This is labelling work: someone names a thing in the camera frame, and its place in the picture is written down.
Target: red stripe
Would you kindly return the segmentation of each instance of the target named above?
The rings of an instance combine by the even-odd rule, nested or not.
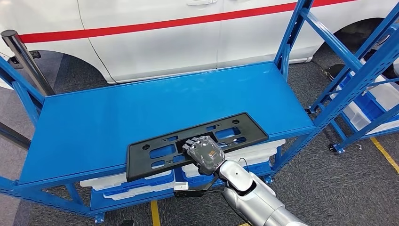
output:
[[[342,2],[348,2],[354,0],[315,0],[313,7],[332,5]],[[167,20],[146,24],[134,24],[125,25],[118,27],[105,27],[95,28],[86,30],[75,30],[75,31],[62,31],[62,32],[45,32],[45,33],[33,33],[33,34],[22,34],[20,38],[23,43],[35,43],[35,42],[46,42],[46,41],[60,41],[60,40],[71,40],[90,38],[97,36],[105,36],[112,34],[123,34],[129,32],[140,32],[154,29],[161,29],[167,27],[177,27],[191,24],[201,24],[222,20],[231,20],[237,18],[244,18],[249,16],[259,16],[279,12],[287,12],[294,10],[296,2],[281,4],[276,6],[266,6],[261,8],[252,8],[234,12],[212,14],[206,16],[196,16],[176,20]]]

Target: robotic arm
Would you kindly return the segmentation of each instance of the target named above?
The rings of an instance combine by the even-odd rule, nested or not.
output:
[[[196,161],[200,174],[214,174],[226,183],[223,192],[226,201],[253,226],[307,226],[285,209],[275,192],[258,176],[237,162],[226,160],[223,150],[211,137],[189,139],[183,149]]]

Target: white car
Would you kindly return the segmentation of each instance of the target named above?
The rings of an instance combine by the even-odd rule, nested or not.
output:
[[[315,0],[312,12],[336,32],[359,21],[384,18],[396,3]],[[121,83],[272,60],[295,4],[295,0],[0,0],[0,31],[16,30],[29,50],[72,55],[95,67],[108,83]],[[305,23],[291,63],[309,62],[322,43]],[[0,55],[8,59],[14,54],[0,41]]]

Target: yellow floor line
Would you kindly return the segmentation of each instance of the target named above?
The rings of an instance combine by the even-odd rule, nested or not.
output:
[[[370,138],[373,144],[380,150],[380,152],[384,155],[386,160],[395,168],[396,172],[399,174],[399,166],[396,162],[392,159],[392,157],[386,152],[386,150],[381,146],[380,142],[375,137]]]
[[[151,214],[152,214],[152,225],[160,226],[160,213],[158,212],[158,203],[156,200],[151,201]]]

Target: car door handle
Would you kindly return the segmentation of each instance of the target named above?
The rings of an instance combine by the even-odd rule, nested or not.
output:
[[[213,4],[216,2],[217,2],[217,0],[188,0],[187,5],[188,6],[200,6],[200,5]]]

